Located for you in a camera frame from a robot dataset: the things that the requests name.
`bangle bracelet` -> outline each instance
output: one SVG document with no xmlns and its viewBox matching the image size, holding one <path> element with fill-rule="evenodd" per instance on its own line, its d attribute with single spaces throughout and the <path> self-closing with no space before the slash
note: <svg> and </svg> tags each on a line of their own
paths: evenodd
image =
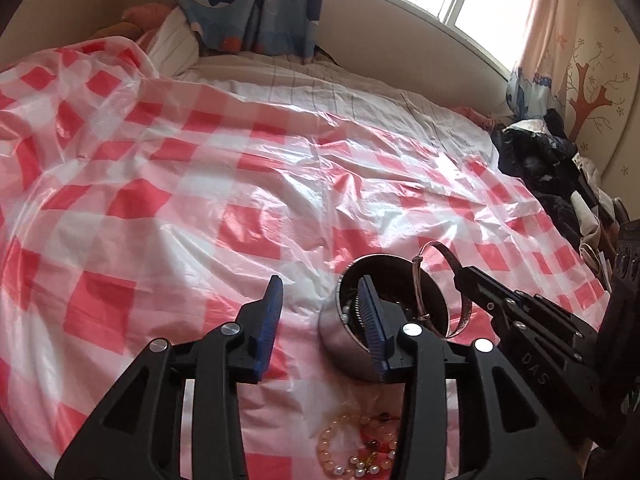
<svg viewBox="0 0 640 480">
<path fill-rule="evenodd" d="M 452 253 L 451 250 L 446 245 L 444 245 L 443 243 L 437 242 L 435 240 L 424 244 L 420 249 L 420 252 L 418 253 L 418 255 L 414 257 L 414 259 L 412 260 L 415 301 L 418 307 L 418 320 L 421 323 L 423 323 L 425 327 L 427 327 L 429 330 L 435 333 L 437 336 L 440 336 L 441 338 L 444 338 L 444 339 L 450 339 L 460 334 L 460 332 L 462 332 L 466 328 L 466 326 L 469 324 L 469 320 L 471 319 L 471 310 L 472 310 L 473 304 L 471 303 L 471 300 L 468 297 L 464 296 L 462 293 L 460 294 L 460 298 L 462 299 L 462 311 L 460 313 L 460 320 L 458 321 L 458 326 L 453 332 L 450 330 L 449 327 L 447 327 L 447 333 L 442 334 L 433 325 L 433 323 L 431 322 L 431 317 L 427 312 L 426 308 L 424 307 L 424 301 L 422 300 L 422 286 L 420 284 L 420 265 L 423 261 L 422 254 L 424 253 L 427 247 L 433 247 L 438 251 L 440 251 L 442 256 L 444 256 L 444 259 L 449 264 L 449 267 L 451 267 L 451 270 L 453 270 L 454 275 L 460 269 L 462 269 L 462 264 L 460 264 L 460 261 L 456 258 L 456 255 Z"/>
<path fill-rule="evenodd" d="M 398 445 L 398 420 L 399 417 L 388 413 L 380 413 L 376 416 L 353 413 L 336 417 L 329 427 L 320 433 L 318 459 L 322 468 L 332 476 L 342 478 L 374 476 L 382 469 L 390 469 L 396 457 Z M 341 466 L 332 460 L 329 448 L 338 428 L 347 424 L 360 426 L 360 439 L 364 448 L 358 455 L 349 458 L 347 466 Z"/>
</svg>

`plastic tablecloth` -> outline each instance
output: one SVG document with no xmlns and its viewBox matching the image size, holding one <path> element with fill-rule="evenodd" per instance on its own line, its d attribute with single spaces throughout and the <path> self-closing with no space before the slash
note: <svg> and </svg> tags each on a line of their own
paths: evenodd
<svg viewBox="0 0 640 480">
<path fill-rule="evenodd" d="M 52 472 L 149 340 L 201 337 L 278 274 L 271 366 L 239 390 L 249 475 L 325 478 L 319 431 L 344 411 L 399 413 L 401 387 L 337 372 L 318 311 L 355 258 L 411 258 L 431 239 L 599 323 L 600 284 L 522 183 L 477 155 L 163 78 L 123 38 L 34 54 L 0 75 L 0 406 Z M 444 261 L 424 268 L 458 312 Z M 478 336 L 494 337 L 476 308 L 458 341 Z M 356 441 L 340 436 L 337 456 Z M 455 439 L 450 452 L 451 472 Z"/>
</svg>

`pearl bracelet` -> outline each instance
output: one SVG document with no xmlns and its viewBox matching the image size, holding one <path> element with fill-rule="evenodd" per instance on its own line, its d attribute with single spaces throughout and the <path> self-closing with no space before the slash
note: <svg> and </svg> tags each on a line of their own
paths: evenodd
<svg viewBox="0 0 640 480">
<path fill-rule="evenodd" d="M 398 434 L 395 428 L 397 424 L 391 428 L 389 423 L 398 420 L 399 417 L 388 413 L 380 413 L 377 416 L 351 414 L 336 417 L 329 427 L 320 433 L 318 459 L 322 468 L 329 474 L 344 478 L 361 478 L 366 474 L 376 475 L 381 469 L 390 469 L 396 457 Z M 360 438 L 365 448 L 360 453 L 364 455 L 363 458 L 351 456 L 349 465 L 343 467 L 332 460 L 329 447 L 338 428 L 347 424 L 360 426 Z"/>
</svg>

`white bedsheet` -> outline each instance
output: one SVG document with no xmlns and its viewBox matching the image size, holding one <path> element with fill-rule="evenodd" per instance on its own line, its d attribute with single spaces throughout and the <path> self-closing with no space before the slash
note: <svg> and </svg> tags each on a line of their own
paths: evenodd
<svg viewBox="0 0 640 480">
<path fill-rule="evenodd" d="M 430 144 L 456 161 L 479 155 L 497 169 L 498 153 L 484 130 L 419 94 L 352 74 L 330 62 L 303 65 L 295 56 L 242 52 L 198 57 L 197 52 L 198 42 L 184 13 L 176 8 L 148 56 L 168 77 L 206 83 L 249 101 L 334 114 Z"/>
</svg>

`stainless steel bowl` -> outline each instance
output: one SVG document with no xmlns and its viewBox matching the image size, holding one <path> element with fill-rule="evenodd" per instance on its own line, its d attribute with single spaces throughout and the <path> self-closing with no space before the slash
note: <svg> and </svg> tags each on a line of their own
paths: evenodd
<svg viewBox="0 0 640 480">
<path fill-rule="evenodd" d="M 421 271 L 422 297 L 434 326 L 442 333 L 449 327 L 449 311 L 438 285 Z M 355 260 L 338 280 L 334 296 L 324 305 L 318 319 L 320 339 L 334 365 L 348 376 L 380 382 L 364 339 L 356 313 L 350 313 L 348 324 L 342 321 L 343 307 L 353 300 L 358 280 L 368 274 L 382 300 L 404 307 L 407 320 L 417 321 L 412 263 L 391 254 L 369 254 Z"/>
</svg>

